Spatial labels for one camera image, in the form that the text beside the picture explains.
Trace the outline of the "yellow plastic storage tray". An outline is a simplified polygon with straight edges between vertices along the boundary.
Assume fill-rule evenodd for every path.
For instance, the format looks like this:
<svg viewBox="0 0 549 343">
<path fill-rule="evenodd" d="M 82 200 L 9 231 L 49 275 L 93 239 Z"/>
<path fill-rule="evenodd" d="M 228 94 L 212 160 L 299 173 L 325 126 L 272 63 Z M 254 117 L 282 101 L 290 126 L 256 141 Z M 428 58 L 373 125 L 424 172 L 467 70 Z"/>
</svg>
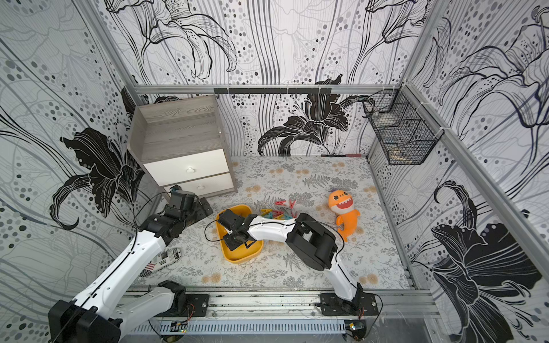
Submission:
<svg viewBox="0 0 549 343">
<path fill-rule="evenodd" d="M 230 210 L 233 211 L 235 214 L 241 215 L 243 217 L 247 217 L 247 215 L 252 214 L 251 208 L 245 204 L 240 204 L 234 207 L 230 207 Z M 247 242 L 247 244 L 249 244 L 248 248 L 244 245 L 241 245 L 234 251 L 231 251 L 223 240 L 223 237 L 227 235 L 227 230 L 221 224 L 218 224 L 218 223 L 216 224 L 216 227 L 217 227 L 217 234 L 221 239 L 220 246 L 222 248 L 223 256 L 228 262 L 231 262 L 233 264 L 240 264 L 248 260 L 251 260 L 252 258 L 257 257 L 261 253 L 264 247 L 263 241 L 256 242 L 256 243 L 253 243 L 252 241 L 248 241 Z"/>
</svg>

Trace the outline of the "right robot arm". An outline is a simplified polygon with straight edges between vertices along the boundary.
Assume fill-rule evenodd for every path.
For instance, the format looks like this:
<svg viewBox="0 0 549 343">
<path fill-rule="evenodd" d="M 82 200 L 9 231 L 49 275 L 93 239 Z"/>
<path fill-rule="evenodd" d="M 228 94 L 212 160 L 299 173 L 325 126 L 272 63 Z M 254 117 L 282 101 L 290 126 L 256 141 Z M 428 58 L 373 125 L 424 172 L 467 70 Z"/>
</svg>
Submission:
<svg viewBox="0 0 549 343">
<path fill-rule="evenodd" d="M 256 214 L 243 217 L 226 210 L 217 223 L 227 231 L 223 240 L 231 251 L 259 241 L 285 243 L 309 268 L 324 273 L 341 301 L 358 306 L 363 288 L 347 276 L 338 257 L 336 236 L 310 215 L 303 213 L 291 220 L 274 220 Z"/>
</svg>

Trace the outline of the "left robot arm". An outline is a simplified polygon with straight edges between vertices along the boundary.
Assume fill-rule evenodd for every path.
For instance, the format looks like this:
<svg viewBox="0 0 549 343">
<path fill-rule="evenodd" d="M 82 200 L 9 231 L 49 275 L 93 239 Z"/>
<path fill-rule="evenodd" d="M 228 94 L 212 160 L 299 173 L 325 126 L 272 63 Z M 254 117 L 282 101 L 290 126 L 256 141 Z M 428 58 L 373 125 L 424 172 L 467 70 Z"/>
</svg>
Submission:
<svg viewBox="0 0 549 343">
<path fill-rule="evenodd" d="M 158 314 L 192 315 L 186 289 L 172 281 L 120 307 L 134 280 L 172 240 L 212 214 L 208 201 L 175 186 L 161 214 L 149 216 L 129 246 L 106 270 L 70 301 L 60 300 L 48 314 L 52 342 L 119 342 Z"/>
</svg>

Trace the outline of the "red clothespin far pair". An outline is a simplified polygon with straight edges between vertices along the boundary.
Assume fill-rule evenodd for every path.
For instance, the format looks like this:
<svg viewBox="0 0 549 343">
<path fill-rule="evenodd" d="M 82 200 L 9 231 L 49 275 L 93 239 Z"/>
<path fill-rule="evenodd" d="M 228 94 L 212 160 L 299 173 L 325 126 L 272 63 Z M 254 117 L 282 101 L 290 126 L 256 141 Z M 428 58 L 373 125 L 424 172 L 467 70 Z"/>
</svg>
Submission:
<svg viewBox="0 0 549 343">
<path fill-rule="evenodd" d="M 274 202 L 274 205 L 277 207 L 293 209 L 295 207 L 296 202 L 297 200 L 292 200 L 292 199 L 277 200 Z"/>
</svg>

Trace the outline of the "newspaper print pouch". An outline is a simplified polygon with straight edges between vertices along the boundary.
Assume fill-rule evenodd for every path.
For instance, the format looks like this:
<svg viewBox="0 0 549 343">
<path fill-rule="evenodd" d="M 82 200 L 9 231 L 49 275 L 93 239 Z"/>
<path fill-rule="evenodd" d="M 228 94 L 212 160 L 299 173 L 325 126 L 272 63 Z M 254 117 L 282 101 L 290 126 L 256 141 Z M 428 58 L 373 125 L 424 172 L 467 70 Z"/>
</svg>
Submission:
<svg viewBox="0 0 549 343">
<path fill-rule="evenodd" d="M 156 255 L 140 272 L 139 277 L 149 277 L 165 267 L 179 261 L 182 255 L 182 250 L 179 247 L 167 248 L 162 253 Z"/>
</svg>

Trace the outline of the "grey wooden drawer cabinet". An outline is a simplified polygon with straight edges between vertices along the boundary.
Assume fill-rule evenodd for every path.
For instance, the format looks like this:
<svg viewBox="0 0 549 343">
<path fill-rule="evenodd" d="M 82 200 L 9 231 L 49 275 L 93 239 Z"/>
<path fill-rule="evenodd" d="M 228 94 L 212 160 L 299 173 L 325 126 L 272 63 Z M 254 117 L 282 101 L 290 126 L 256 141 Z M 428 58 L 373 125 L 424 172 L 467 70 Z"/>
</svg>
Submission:
<svg viewBox="0 0 549 343">
<path fill-rule="evenodd" d="M 127 148 L 166 192 L 174 185 L 199 197 L 236 190 L 230 150 L 213 95 L 137 107 Z M 190 167 L 196 172 L 187 173 Z M 205 188 L 197 190 L 199 185 Z"/>
</svg>

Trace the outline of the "orange shark plush toy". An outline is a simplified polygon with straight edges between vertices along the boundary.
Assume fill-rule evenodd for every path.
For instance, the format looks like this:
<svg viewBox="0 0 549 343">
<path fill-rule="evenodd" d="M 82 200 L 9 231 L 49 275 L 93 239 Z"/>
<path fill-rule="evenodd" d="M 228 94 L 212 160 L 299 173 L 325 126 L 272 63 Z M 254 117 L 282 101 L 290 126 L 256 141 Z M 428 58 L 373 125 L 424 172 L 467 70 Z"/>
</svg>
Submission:
<svg viewBox="0 0 549 343">
<path fill-rule="evenodd" d="M 351 194 L 343 191 L 333 191 L 328 197 L 328 207 L 337 214 L 336 225 L 338 232 L 345 242 L 349 236 L 355 233 L 360 212 L 355 209 L 355 203 Z"/>
</svg>

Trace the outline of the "black red marker pen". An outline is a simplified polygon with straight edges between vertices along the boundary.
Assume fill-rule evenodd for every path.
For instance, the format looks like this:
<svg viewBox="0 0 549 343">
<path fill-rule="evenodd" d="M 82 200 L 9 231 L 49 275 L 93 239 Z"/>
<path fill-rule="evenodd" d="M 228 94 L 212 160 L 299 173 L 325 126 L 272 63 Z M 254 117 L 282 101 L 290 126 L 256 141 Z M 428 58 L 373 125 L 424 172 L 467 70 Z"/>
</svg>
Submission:
<svg viewBox="0 0 549 343">
<path fill-rule="evenodd" d="M 321 157 L 329 158 L 361 158 L 362 154 L 321 154 Z"/>
</svg>

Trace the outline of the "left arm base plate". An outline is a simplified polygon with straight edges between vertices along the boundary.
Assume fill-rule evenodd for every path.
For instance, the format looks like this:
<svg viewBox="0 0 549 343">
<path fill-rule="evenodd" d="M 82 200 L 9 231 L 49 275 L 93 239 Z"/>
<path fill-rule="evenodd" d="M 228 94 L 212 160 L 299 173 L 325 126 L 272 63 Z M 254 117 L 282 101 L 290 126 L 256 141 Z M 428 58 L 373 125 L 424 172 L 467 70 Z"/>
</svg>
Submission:
<svg viewBox="0 0 549 343">
<path fill-rule="evenodd" d="M 180 294 L 174 298 L 171 316 L 206 317 L 210 296 L 208 294 Z"/>
</svg>

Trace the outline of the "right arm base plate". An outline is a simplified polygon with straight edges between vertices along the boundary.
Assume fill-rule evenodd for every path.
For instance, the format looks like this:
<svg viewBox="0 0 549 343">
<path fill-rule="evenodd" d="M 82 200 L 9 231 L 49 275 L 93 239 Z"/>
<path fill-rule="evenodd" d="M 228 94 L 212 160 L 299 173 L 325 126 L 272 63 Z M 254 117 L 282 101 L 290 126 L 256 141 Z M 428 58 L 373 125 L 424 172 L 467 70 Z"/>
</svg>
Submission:
<svg viewBox="0 0 549 343">
<path fill-rule="evenodd" d="M 321 293 L 317 303 L 325 317 L 377 316 L 380 312 L 375 295 L 359 292 L 351 301 L 343 300 L 335 293 Z"/>
</svg>

